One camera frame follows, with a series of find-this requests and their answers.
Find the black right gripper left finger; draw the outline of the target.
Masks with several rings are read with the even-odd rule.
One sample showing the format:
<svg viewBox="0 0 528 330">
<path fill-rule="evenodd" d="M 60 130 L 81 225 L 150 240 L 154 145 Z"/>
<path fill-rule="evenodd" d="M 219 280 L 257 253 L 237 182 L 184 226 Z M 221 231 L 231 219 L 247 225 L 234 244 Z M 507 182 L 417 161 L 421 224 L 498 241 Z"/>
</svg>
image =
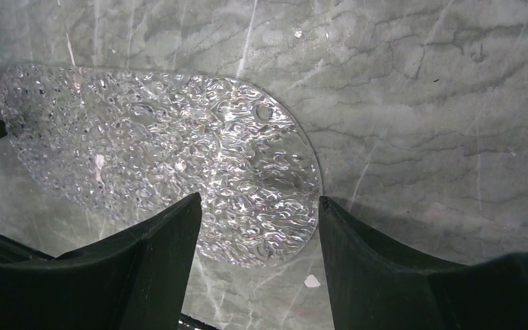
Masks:
<svg viewBox="0 0 528 330">
<path fill-rule="evenodd" d="M 176 329 L 201 197 L 54 257 L 0 235 L 0 329 Z"/>
</svg>

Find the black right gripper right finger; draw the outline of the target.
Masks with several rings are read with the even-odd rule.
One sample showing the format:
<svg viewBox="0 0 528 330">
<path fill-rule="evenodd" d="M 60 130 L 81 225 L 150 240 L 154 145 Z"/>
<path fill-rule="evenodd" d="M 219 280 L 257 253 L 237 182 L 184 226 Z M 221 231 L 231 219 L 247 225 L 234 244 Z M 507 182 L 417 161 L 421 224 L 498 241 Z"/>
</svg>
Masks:
<svg viewBox="0 0 528 330">
<path fill-rule="evenodd" d="M 463 265 L 420 252 L 319 199 L 336 329 L 528 329 L 528 252 Z"/>
</svg>

